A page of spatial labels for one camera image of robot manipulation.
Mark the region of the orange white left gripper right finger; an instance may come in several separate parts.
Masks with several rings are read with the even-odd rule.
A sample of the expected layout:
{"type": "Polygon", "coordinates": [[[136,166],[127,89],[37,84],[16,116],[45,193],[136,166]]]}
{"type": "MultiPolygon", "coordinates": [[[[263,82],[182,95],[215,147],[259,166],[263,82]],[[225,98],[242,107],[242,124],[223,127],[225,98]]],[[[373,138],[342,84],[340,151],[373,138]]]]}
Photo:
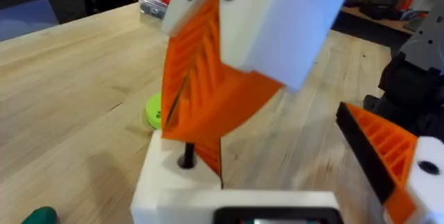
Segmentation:
{"type": "Polygon", "coordinates": [[[340,103],[336,123],[386,223],[443,224],[443,142],[416,136],[363,108],[340,103]]]}

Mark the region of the finger of the orange white right gripper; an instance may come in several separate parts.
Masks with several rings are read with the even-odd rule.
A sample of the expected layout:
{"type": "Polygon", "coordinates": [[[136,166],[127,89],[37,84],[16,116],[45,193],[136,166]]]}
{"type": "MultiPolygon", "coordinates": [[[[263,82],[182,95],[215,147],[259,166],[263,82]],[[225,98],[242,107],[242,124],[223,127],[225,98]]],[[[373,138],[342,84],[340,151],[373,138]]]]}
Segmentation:
{"type": "Polygon", "coordinates": [[[219,0],[171,0],[162,31],[169,36],[162,77],[163,134],[210,136],[220,85],[219,0]]]}
{"type": "Polygon", "coordinates": [[[343,0],[219,0],[220,85],[209,142],[254,115],[281,87],[298,89],[343,0]]]}

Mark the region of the white block left gripper left finger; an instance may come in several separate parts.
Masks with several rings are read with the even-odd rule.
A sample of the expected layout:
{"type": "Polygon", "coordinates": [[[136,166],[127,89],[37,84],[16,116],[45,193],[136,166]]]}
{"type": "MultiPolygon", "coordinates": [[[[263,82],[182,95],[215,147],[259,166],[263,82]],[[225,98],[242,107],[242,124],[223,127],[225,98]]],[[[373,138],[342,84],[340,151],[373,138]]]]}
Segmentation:
{"type": "Polygon", "coordinates": [[[161,130],[153,133],[130,204],[134,223],[160,222],[157,206],[164,191],[221,188],[219,175],[197,154],[194,154],[193,168],[180,167],[184,153],[184,143],[163,139],[161,130]]]}

